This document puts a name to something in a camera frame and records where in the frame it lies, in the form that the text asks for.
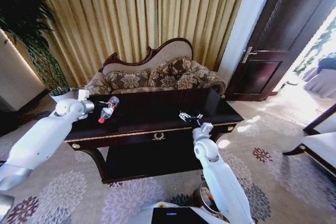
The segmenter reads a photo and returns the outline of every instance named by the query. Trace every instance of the clear plastic bottle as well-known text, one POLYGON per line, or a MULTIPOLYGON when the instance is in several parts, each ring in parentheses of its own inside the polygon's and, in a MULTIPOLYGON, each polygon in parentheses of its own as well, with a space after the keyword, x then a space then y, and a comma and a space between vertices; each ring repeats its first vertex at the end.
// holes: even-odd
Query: clear plastic bottle
POLYGON ((98 119, 98 122, 104 123, 106 119, 110 118, 114 110, 119 104, 118 97, 111 97, 109 101, 107 102, 108 107, 103 108, 100 112, 100 118, 98 119))

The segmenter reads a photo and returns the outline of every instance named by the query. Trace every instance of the curtain fold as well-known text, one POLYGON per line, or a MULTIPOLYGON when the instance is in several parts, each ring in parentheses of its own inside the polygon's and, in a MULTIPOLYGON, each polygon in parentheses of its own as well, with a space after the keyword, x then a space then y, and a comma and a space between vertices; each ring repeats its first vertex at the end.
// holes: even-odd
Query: curtain fold
POLYGON ((194 59, 216 69, 241 0, 46 0, 55 11, 47 34, 71 86, 92 78, 113 52, 138 62, 147 45, 183 37, 194 59))

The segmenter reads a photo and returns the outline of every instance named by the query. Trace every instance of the table top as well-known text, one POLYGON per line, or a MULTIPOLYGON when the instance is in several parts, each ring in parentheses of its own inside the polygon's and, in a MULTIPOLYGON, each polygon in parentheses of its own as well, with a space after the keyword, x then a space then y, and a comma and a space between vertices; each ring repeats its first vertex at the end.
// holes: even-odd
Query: table top
MULTIPOLYGON (((94 95, 91 101, 108 101, 113 95, 94 95)), ((100 111, 73 123, 67 140, 82 137, 127 135, 134 132, 182 129, 190 125, 179 118, 180 111, 203 114, 202 122, 214 126, 240 122, 243 118, 213 89, 188 89, 116 94, 120 103, 111 118, 98 123, 100 111)))

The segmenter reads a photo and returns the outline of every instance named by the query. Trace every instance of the patterned carpet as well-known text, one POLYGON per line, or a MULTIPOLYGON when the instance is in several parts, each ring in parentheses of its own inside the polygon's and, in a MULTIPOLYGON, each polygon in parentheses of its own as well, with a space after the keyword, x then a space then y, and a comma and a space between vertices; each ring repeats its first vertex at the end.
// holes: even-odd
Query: patterned carpet
MULTIPOLYGON (((259 223, 336 223, 335 181, 307 155, 281 154, 300 143, 303 126, 334 103, 294 87, 264 102, 231 103, 245 121, 217 144, 259 223)), ((46 96, 28 114, 34 119, 53 106, 46 96)), ((0 138, 0 159, 35 122, 0 138)), ((63 144, 25 183, 8 192, 15 196, 15 208, 7 222, 126 223, 143 206, 159 200, 191 204, 200 183, 197 170, 103 185, 93 160, 63 144)))

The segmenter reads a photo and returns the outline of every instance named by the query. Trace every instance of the sofa armrest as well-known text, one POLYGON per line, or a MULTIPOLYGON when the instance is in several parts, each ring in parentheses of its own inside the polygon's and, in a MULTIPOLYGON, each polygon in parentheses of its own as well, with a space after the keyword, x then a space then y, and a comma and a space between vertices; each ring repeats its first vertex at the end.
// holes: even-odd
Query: sofa armrest
POLYGON ((192 61, 191 72, 204 82, 202 88, 213 88, 219 95, 224 94, 227 85, 217 72, 210 71, 196 61, 192 61))
POLYGON ((85 89, 90 91, 90 95, 94 94, 110 94, 111 87, 105 80, 103 73, 96 73, 95 76, 85 85, 85 89))

